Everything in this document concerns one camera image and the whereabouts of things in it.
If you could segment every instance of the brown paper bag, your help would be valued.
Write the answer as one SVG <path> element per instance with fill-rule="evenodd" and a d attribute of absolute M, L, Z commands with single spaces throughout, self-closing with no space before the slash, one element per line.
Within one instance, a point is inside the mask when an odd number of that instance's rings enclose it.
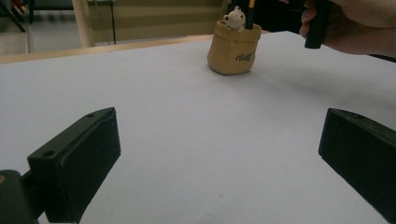
<path fill-rule="evenodd" d="M 262 28 L 253 24 L 253 29 L 238 33 L 235 29 L 227 30 L 225 22 L 218 21 L 214 33 L 212 46 L 207 54 L 210 68 L 222 75 L 250 71 Z"/>

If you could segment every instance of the white animal figurine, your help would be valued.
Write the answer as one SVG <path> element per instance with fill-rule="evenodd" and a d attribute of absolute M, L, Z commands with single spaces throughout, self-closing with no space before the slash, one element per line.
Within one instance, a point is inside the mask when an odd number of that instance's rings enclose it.
<path fill-rule="evenodd" d="M 246 17 L 245 13 L 241 11 L 241 7 L 235 7 L 235 10 L 225 15 L 223 20 L 226 23 L 227 30 L 235 29 L 238 33 L 245 30 Z"/>

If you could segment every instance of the floor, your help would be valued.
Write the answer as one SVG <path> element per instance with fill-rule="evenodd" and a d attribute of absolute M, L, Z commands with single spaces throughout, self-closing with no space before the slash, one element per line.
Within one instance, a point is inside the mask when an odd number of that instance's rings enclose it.
<path fill-rule="evenodd" d="M 73 10 L 35 11 L 32 24 L 27 22 L 27 12 L 21 15 L 26 33 L 10 18 L 0 18 L 0 55 L 81 48 Z"/>

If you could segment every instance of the white table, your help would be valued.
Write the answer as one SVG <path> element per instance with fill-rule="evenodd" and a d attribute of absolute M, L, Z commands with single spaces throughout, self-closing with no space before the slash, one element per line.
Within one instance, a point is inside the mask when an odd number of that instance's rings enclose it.
<path fill-rule="evenodd" d="M 0 65 L 0 169 L 115 106 L 122 155 L 81 223 L 387 223 L 318 155 L 327 109 L 396 129 L 396 64 L 263 35 L 250 73 L 210 41 Z"/>

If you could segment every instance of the small figurine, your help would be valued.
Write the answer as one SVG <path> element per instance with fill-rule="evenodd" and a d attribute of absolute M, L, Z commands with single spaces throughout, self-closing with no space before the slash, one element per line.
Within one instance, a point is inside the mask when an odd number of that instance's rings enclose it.
<path fill-rule="evenodd" d="M 246 17 L 245 13 L 241 11 L 241 7 L 235 7 L 235 10 L 225 15 L 223 19 L 226 22 L 227 30 L 235 29 L 237 33 L 245 30 Z"/>

